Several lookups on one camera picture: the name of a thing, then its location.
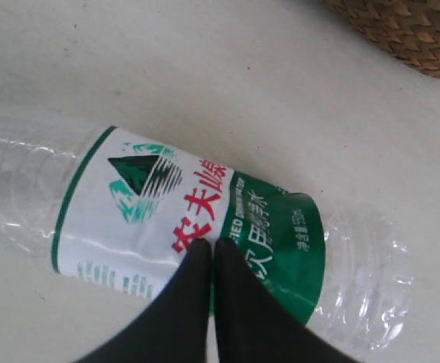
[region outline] green label stripe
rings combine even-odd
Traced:
[[[64,197],[64,201],[62,202],[62,206],[60,207],[59,216],[57,217],[57,224],[55,225],[55,233],[54,240],[52,241],[52,250],[51,250],[51,258],[52,258],[52,267],[57,273],[59,271],[59,263],[57,259],[58,251],[59,251],[59,243],[60,243],[60,234],[62,232],[62,227],[64,226],[64,220],[66,218],[67,210],[69,209],[70,201],[72,200],[72,196],[74,195],[74,191],[77,188],[77,184],[85,171],[85,168],[91,161],[92,157],[96,154],[99,147],[104,143],[104,141],[109,137],[111,132],[116,129],[115,126],[109,127],[100,138],[92,145],[91,149],[85,155],[84,159],[79,165],[76,173],[74,174],[72,181],[69,184],[66,195]]]
[[[222,237],[237,242],[257,278],[306,324],[324,278],[324,233],[315,202],[240,172],[230,192]]]

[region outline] bottle label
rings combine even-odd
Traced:
[[[52,265],[153,299],[200,237],[235,240],[265,287],[308,321],[325,260],[314,201],[114,127],[73,176],[57,219]]]

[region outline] white floor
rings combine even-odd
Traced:
[[[440,361],[440,81],[318,3],[0,0],[0,101],[376,204],[404,232],[416,284],[404,333],[369,362]],[[48,271],[0,250],[0,362],[78,358],[141,306]]]

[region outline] mountain logo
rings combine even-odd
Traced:
[[[125,146],[128,156],[107,159],[120,177],[109,188],[125,221],[140,223],[153,215],[160,201],[183,178],[173,149],[158,144]]]

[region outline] woven basket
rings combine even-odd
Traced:
[[[408,66],[440,78],[440,0],[324,0]]]

